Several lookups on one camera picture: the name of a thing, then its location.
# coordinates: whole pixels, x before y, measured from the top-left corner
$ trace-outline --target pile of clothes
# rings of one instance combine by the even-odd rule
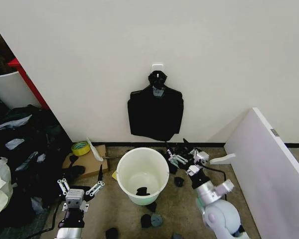
[[[10,202],[0,213],[0,226],[31,222],[54,202],[60,192],[56,181],[62,178],[71,144],[51,111],[29,105],[0,119],[0,159],[7,159],[13,185]]]

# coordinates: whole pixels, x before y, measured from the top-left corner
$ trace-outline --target baseboard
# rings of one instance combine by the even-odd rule
[[[105,146],[126,146],[126,147],[166,147],[164,142],[92,142],[94,146],[105,144]],[[175,143],[169,142],[168,145],[171,147],[180,146],[184,144],[183,142]],[[225,143],[199,143],[191,142],[189,145],[193,147],[203,147],[203,148],[222,148]],[[287,148],[299,148],[299,143],[285,143]]]
[[[285,143],[287,148],[299,148],[299,143]]]

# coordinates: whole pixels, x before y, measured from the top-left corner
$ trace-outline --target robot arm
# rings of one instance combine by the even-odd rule
[[[65,196],[62,211],[65,211],[64,219],[59,223],[59,231],[55,239],[81,239],[84,228],[84,213],[88,211],[88,201],[105,186],[102,181],[102,166],[100,167],[98,182],[92,187],[74,186],[70,188],[66,179],[58,180],[58,184]]]
[[[247,233],[241,226],[237,209],[229,202],[222,200],[222,196],[231,192],[234,184],[228,179],[218,186],[214,186],[210,178],[203,172],[209,155],[194,148],[187,150],[187,155],[174,154],[167,149],[169,161],[186,174],[192,181],[192,188],[197,193],[196,205],[202,213],[205,225],[214,231],[218,239],[248,239]]]

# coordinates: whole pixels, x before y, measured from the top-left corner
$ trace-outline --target white board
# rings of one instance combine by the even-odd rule
[[[229,137],[231,160],[263,239],[299,239],[299,164],[257,108]]]
[[[18,71],[0,75],[0,100],[10,109],[25,107],[29,104],[41,107]]]

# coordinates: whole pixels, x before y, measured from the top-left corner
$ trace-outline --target black cable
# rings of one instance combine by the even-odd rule
[[[39,231],[39,232],[37,232],[37,233],[35,233],[35,234],[32,234],[32,235],[26,237],[25,239],[30,239],[30,238],[35,237],[35,236],[37,236],[37,235],[40,235],[40,234],[42,234],[42,233],[46,233],[46,232],[49,232],[49,231],[53,230],[53,229],[54,229],[54,226],[55,226],[56,213],[57,213],[57,211],[58,211],[59,206],[60,206],[61,203],[62,203],[62,199],[60,198],[60,199],[59,199],[59,202],[58,202],[58,204],[57,204],[57,206],[56,206],[56,208],[55,208],[54,214],[53,214],[52,225],[51,225],[51,227],[50,227],[50,228],[47,228],[47,229],[44,229],[44,230],[41,230],[41,231]]]
[[[215,168],[210,168],[210,167],[207,167],[203,164],[200,164],[203,168],[206,168],[208,170],[211,170],[211,171],[215,171],[215,172],[219,172],[219,173],[222,173],[224,175],[224,181],[227,180],[227,177],[226,177],[226,173],[222,170],[219,170],[219,169],[215,169]]]

